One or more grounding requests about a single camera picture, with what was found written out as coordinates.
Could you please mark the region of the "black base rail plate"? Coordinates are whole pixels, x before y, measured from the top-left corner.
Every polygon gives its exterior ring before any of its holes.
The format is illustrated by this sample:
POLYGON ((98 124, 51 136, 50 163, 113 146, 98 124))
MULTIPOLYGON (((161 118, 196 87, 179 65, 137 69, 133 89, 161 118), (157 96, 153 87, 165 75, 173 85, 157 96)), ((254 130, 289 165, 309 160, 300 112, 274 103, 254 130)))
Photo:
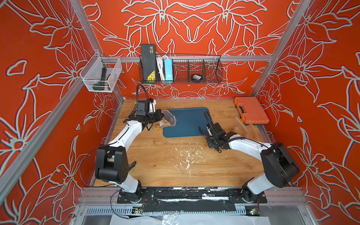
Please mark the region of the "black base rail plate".
POLYGON ((231 187, 144 187, 142 198, 132 203, 121 193, 118 204, 125 204, 128 215, 145 213, 240 213, 236 204, 247 203, 241 188, 231 187))

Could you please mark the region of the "clear acrylic wall bin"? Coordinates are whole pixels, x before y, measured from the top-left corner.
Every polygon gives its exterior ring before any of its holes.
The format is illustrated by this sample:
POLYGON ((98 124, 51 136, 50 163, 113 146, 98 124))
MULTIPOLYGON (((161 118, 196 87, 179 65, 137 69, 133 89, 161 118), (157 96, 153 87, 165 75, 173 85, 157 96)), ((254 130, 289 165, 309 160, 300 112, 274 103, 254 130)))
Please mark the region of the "clear acrylic wall bin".
POLYGON ((122 72, 120 58, 102 57, 98 52, 80 73, 80 77, 90 92, 113 92, 122 72))

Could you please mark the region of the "bag with yellow duck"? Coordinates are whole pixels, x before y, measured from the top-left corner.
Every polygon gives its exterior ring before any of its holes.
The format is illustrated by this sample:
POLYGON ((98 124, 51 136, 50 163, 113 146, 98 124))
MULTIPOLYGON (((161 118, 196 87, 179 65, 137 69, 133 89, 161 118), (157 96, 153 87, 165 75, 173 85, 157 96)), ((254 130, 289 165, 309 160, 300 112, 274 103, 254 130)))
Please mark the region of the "bag with yellow duck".
POLYGON ((159 122, 160 128, 174 127, 177 123, 176 117, 168 110, 164 110, 162 113, 163 113, 163 118, 159 122))

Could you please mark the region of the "black box in basket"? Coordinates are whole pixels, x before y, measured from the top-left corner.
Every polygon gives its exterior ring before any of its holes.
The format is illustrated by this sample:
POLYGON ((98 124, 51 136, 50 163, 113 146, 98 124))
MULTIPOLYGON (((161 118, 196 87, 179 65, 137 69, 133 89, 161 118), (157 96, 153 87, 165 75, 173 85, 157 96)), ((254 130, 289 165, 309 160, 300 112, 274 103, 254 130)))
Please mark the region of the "black box in basket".
POLYGON ((145 83, 155 83, 157 81, 157 61, 154 44, 141 45, 142 72, 145 83))

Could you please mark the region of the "clear bag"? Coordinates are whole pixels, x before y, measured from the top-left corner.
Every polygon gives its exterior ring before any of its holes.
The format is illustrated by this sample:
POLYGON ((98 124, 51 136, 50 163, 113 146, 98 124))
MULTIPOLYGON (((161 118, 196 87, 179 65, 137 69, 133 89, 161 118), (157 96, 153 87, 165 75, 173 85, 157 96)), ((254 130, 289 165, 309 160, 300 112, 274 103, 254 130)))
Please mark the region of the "clear bag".
POLYGON ((257 127, 253 124, 245 124, 242 119, 239 117, 235 117, 236 124, 235 124, 235 132, 240 134, 241 136, 249 139, 257 139, 258 133, 257 133, 257 127))

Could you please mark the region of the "dark blue tray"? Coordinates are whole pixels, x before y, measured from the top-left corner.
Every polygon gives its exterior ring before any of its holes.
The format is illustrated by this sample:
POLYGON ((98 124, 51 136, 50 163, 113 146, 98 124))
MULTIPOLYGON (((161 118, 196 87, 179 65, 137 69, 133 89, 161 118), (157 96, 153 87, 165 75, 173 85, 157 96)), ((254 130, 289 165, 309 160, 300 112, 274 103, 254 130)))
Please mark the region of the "dark blue tray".
POLYGON ((209 112, 208 108, 179 108, 168 109, 168 111, 175 116, 177 122, 175 126, 163 129, 164 137, 195 137, 202 136, 201 131, 206 132, 208 121, 205 118, 204 112, 209 112))

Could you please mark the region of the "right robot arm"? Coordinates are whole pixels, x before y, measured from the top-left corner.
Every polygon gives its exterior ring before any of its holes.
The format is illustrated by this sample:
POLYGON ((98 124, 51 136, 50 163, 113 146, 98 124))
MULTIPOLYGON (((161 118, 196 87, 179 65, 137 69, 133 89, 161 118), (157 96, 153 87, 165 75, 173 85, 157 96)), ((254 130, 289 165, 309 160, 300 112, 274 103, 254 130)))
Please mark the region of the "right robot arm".
POLYGON ((241 187, 240 198, 252 203, 265 190, 283 188, 292 183, 300 168, 280 142, 265 143, 243 137, 235 132, 226 133, 218 123, 214 123, 208 111, 203 112, 207 121, 206 129, 199 127, 210 149, 221 153, 222 150, 235 150, 250 155, 263 165, 264 172, 241 187))

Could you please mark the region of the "orange tool case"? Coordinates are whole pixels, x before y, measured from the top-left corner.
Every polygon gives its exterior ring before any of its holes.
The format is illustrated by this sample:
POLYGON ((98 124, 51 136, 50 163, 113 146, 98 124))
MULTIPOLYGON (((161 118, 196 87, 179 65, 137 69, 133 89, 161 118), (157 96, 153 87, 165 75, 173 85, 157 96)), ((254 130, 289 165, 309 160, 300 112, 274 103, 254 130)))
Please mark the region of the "orange tool case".
POLYGON ((233 102, 244 124, 264 125, 270 122, 256 97, 236 97, 233 102))

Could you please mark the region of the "light blue power bank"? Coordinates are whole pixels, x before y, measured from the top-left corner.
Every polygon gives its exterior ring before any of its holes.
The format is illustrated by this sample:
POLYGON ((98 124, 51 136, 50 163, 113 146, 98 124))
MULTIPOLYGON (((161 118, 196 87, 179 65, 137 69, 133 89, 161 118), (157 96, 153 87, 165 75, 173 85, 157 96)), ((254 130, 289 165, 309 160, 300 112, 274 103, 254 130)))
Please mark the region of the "light blue power bank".
POLYGON ((173 82, 173 61, 171 58, 164 59, 165 66, 165 80, 167 82, 173 82))

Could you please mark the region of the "black metal tongs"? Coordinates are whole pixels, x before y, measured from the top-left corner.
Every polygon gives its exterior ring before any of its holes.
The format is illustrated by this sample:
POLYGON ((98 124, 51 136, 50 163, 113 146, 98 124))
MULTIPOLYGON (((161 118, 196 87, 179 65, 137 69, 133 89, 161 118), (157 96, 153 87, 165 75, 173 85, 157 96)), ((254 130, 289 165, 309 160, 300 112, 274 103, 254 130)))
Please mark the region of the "black metal tongs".
POLYGON ((199 132, 201 133, 202 136, 204 136, 205 138, 208 137, 206 132, 201 127, 198 127, 198 129, 199 129, 199 132))

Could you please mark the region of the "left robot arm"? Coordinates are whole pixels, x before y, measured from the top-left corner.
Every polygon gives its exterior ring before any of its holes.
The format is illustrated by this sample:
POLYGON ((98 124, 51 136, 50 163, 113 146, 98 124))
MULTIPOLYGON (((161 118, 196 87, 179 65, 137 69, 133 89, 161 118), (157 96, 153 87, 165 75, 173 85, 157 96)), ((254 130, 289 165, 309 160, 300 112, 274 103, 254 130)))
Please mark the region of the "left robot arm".
POLYGON ((142 84, 138 84, 133 111, 123 121, 125 128, 107 145, 96 150, 96 179, 118 186, 132 203, 139 202, 143 195, 141 182, 129 174, 127 151, 144 129, 151 130, 163 117, 162 111, 156 109, 156 100, 149 97, 142 84))

